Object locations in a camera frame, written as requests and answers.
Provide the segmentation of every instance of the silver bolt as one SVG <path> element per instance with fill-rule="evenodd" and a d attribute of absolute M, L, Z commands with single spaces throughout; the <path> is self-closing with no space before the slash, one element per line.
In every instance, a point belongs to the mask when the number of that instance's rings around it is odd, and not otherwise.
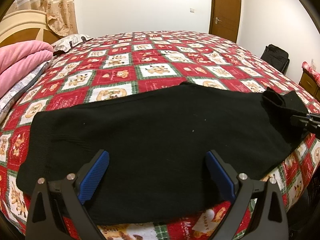
<path fill-rule="evenodd" d="M 38 184 L 44 184 L 44 182 L 45 182 L 45 178 L 38 179 Z"/>
<path fill-rule="evenodd" d="M 74 173 L 70 173 L 67 175 L 67 180 L 73 180 L 75 179 L 76 175 Z"/>
<path fill-rule="evenodd" d="M 240 173 L 239 174 L 239 179 L 241 179 L 241 180 L 246 180 L 248 178 L 248 175 L 247 174 L 245 174 L 245 173 Z"/>
<path fill-rule="evenodd" d="M 276 184 L 277 183 L 277 180 L 275 178 L 270 178 L 269 181 L 270 181 L 271 184 Z"/>

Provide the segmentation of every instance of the black backpack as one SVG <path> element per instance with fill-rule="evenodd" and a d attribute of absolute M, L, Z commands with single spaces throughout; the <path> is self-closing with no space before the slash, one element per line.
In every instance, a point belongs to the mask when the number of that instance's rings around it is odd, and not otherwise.
<path fill-rule="evenodd" d="M 270 44 L 264 50 L 261 59 L 268 62 L 281 73 L 285 73 L 290 63 L 289 54 L 279 47 Z"/>

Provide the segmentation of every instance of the black sweater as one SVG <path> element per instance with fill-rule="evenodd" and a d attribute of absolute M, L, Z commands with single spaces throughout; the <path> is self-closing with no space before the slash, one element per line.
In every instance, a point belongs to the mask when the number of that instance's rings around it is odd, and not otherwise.
<path fill-rule="evenodd" d="M 219 193 L 204 164 L 216 150 L 261 179 L 307 135 L 289 118 L 307 109 L 292 91 L 241 93 L 190 83 L 37 113 L 17 186 L 76 173 L 99 149 L 110 165 L 85 206 L 99 225 L 163 221 L 209 208 Z"/>

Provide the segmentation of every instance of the door handle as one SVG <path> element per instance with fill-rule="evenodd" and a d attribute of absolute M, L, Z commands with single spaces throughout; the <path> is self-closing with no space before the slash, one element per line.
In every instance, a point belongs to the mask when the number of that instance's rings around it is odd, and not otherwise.
<path fill-rule="evenodd" d="M 218 24 L 218 22 L 222 22 L 221 20 L 219 20 L 218 17 L 216 17 L 216 21 L 215 21 L 215 24 Z"/>

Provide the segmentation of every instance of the wooden door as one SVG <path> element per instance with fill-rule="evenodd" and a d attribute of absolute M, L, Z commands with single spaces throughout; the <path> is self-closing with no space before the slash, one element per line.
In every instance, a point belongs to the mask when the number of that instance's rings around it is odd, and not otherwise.
<path fill-rule="evenodd" d="M 212 0 L 209 33 L 236 42 L 240 11 L 241 0 Z"/>

